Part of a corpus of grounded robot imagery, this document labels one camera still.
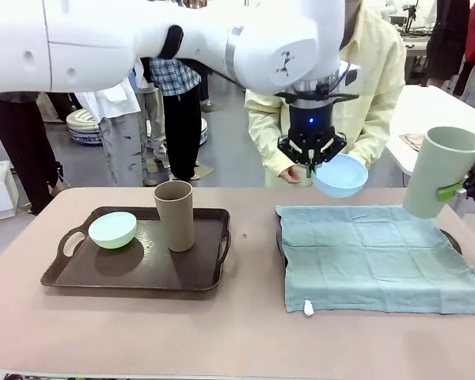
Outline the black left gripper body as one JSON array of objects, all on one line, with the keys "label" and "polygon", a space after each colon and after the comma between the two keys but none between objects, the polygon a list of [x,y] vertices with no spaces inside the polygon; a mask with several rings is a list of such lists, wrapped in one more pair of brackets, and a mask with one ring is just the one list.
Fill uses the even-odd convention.
[{"label": "black left gripper body", "polygon": [[337,135],[333,126],[333,104],[319,108],[289,108],[290,127],[288,133],[279,139],[279,148],[296,146],[298,150],[324,150],[327,145],[341,150],[346,138]]}]

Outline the person's right hand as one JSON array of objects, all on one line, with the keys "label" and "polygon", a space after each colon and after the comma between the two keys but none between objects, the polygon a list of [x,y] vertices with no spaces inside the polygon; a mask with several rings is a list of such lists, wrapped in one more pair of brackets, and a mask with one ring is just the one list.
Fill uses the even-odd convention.
[{"label": "person's right hand", "polygon": [[279,174],[279,176],[289,184],[298,184],[301,181],[301,174],[296,165],[285,169]]}]

